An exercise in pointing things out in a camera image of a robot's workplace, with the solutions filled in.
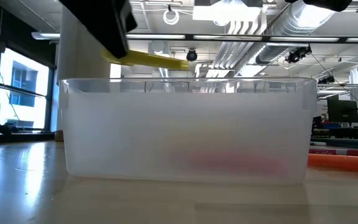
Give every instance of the ceiling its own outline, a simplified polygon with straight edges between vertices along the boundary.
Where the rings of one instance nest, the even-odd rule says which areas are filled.
[[[183,7],[180,9],[192,10],[194,0],[181,0]],[[0,5],[41,32],[59,32],[62,14],[62,5],[57,0],[0,0]],[[277,8],[268,12],[268,21],[286,5],[284,0],[277,0]],[[164,9],[165,6],[145,6],[146,9]],[[138,23],[138,28],[133,32],[152,33],[192,33],[192,34],[222,34],[227,32],[228,26],[219,27],[210,21],[193,21],[192,16],[181,13],[177,24],[171,26],[164,23],[162,14],[164,11],[147,11],[144,16],[140,6],[132,6],[133,13]],[[330,18],[324,25],[317,29],[313,35],[358,35],[358,14],[355,12],[340,12]],[[198,60],[213,60],[219,52],[220,42],[170,42],[172,57],[185,60],[189,48],[195,48]],[[130,48],[147,52],[147,41],[131,41]],[[313,77],[324,69],[335,67],[337,80],[345,82],[348,79],[348,68],[358,62],[358,45],[347,44],[312,44],[313,54],[324,68],[317,63],[316,59],[308,56],[301,63],[292,65],[289,69],[283,65],[283,59],[278,60],[278,66],[268,66],[264,72],[272,76],[298,76]],[[153,68],[132,67],[123,68],[124,75],[133,73],[151,73]]]

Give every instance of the ductwork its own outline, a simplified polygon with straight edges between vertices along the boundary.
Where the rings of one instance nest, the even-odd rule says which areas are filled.
[[[267,31],[267,35],[309,35],[328,21],[334,11],[297,1],[291,4]],[[254,44],[247,55],[236,66],[236,75],[252,77],[287,53],[288,47]]]

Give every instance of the translucent plastic container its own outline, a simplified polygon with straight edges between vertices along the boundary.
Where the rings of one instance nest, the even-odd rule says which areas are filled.
[[[312,79],[71,79],[60,86],[72,175],[269,184],[305,176]]]

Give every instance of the red object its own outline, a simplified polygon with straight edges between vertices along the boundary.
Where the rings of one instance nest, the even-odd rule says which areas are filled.
[[[358,156],[309,154],[308,165],[358,172]]]

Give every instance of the table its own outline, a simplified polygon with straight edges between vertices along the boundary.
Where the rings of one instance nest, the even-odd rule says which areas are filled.
[[[358,174],[307,171],[303,185],[87,179],[62,143],[0,145],[0,223],[358,223]]]

